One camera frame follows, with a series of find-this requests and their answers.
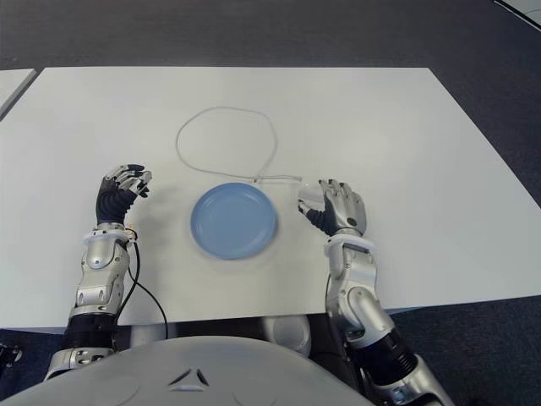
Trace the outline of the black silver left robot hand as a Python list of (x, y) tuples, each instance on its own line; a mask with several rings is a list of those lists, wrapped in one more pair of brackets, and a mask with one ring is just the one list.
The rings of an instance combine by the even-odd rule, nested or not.
[(96, 223), (124, 224), (125, 217), (138, 197), (146, 198), (152, 173), (139, 164), (123, 164), (109, 171), (101, 180), (96, 197)]

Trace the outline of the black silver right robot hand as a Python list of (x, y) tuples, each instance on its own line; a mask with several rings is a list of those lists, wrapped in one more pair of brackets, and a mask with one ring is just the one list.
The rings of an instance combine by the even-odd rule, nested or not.
[(327, 236), (339, 233), (363, 237), (367, 228), (367, 217), (363, 199), (343, 182), (335, 179), (319, 180), (324, 209), (316, 210), (298, 198), (298, 211), (309, 222)]

